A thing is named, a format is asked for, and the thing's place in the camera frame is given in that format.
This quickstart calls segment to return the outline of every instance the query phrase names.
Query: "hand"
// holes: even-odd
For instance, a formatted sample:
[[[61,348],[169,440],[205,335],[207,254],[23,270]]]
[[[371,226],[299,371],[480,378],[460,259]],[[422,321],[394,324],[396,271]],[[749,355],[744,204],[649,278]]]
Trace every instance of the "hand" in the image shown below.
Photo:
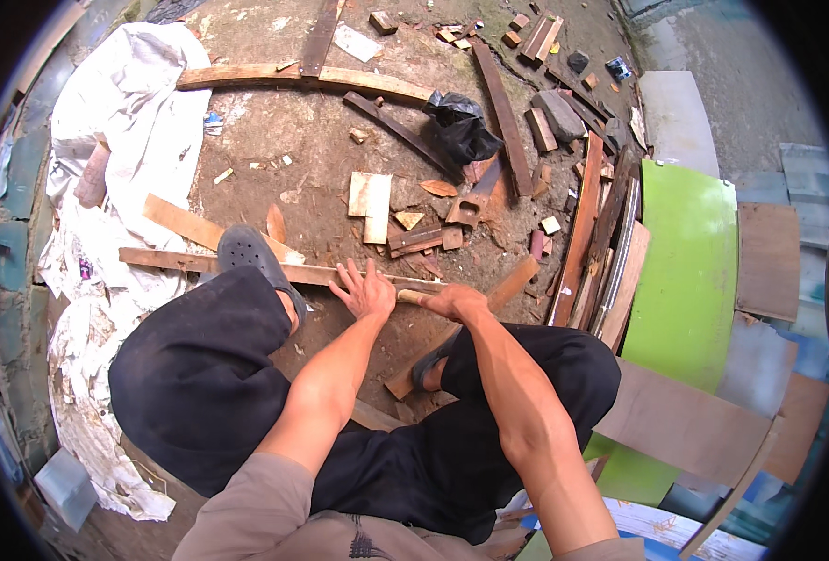
[[[336,272],[349,292],[337,286],[334,281],[328,283],[330,291],[346,304],[346,308],[353,312],[356,320],[374,315],[386,321],[389,312],[396,308],[396,287],[383,273],[378,273],[374,269],[374,259],[368,259],[365,264],[364,278],[355,268],[354,261],[347,259],[346,262],[348,270],[341,263],[337,263]]]
[[[435,296],[422,296],[421,308],[427,308],[448,320],[464,323],[475,312],[489,311],[486,297],[470,286],[449,285]]]

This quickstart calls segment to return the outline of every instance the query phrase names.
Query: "dry leaf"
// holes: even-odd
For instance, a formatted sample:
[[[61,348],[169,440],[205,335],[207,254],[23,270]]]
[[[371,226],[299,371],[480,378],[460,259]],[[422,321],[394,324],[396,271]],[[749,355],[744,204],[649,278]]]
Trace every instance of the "dry leaf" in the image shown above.
[[[284,215],[281,214],[281,209],[277,208],[274,203],[268,207],[268,218],[265,219],[264,227],[268,230],[268,237],[281,243],[287,242],[287,231],[284,228]]]
[[[445,181],[440,180],[421,181],[421,187],[428,193],[436,196],[456,196],[458,194],[454,185],[449,185]]]

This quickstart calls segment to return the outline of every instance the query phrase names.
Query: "black plastic bag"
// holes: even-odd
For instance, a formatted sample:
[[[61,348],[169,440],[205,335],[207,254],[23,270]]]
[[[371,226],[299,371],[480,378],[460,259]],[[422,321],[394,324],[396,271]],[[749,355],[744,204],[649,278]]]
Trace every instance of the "black plastic bag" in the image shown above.
[[[489,160],[505,144],[486,130],[480,106],[459,93],[440,96],[440,91],[436,90],[422,111],[439,126],[437,139],[459,165]]]

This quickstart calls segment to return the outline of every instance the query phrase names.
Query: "white plastic sheet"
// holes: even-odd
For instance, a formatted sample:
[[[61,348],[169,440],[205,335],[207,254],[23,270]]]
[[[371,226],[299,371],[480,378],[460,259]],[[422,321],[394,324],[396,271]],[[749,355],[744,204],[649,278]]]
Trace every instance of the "white plastic sheet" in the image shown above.
[[[118,248],[184,252],[177,234],[141,216],[149,193],[187,208],[211,91],[176,92],[185,68],[209,66],[183,23],[127,23],[75,70],[50,118],[47,194],[58,228],[39,259],[55,297],[71,303],[50,341],[60,443],[87,468],[100,504],[135,520],[167,520],[174,501],[153,491],[118,445],[108,411],[108,366],[140,316],[184,293],[183,274],[118,260]],[[83,208],[72,194],[97,142],[108,143],[107,197]]]

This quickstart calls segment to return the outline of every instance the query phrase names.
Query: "metal sheet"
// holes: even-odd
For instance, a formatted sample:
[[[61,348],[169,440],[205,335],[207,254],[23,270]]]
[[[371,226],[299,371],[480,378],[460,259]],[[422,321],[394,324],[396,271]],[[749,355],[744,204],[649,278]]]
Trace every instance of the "metal sheet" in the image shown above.
[[[643,204],[651,244],[622,357],[713,393],[726,364],[736,297],[734,186],[643,160]],[[605,496],[657,506],[679,475],[594,434],[584,457],[605,453],[611,455],[599,479]]]

